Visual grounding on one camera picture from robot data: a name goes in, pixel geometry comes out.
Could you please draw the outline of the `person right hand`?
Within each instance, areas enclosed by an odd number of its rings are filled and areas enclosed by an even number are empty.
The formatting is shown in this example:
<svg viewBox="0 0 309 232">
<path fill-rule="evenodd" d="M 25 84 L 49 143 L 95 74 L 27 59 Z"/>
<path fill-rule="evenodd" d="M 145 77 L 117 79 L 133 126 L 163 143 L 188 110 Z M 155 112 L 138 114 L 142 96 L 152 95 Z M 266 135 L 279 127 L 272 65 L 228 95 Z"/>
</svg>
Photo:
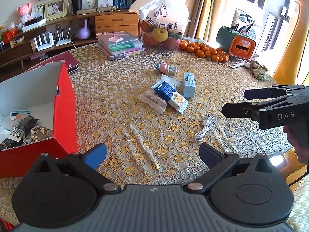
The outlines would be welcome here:
<svg viewBox="0 0 309 232">
<path fill-rule="evenodd" d="M 308 147 L 302 147 L 299 145 L 299 141 L 290 126 L 285 125 L 283 127 L 283 132 L 286 133 L 288 142 L 294 147 L 298 161 L 300 163 L 307 164 L 309 155 Z"/>
</svg>

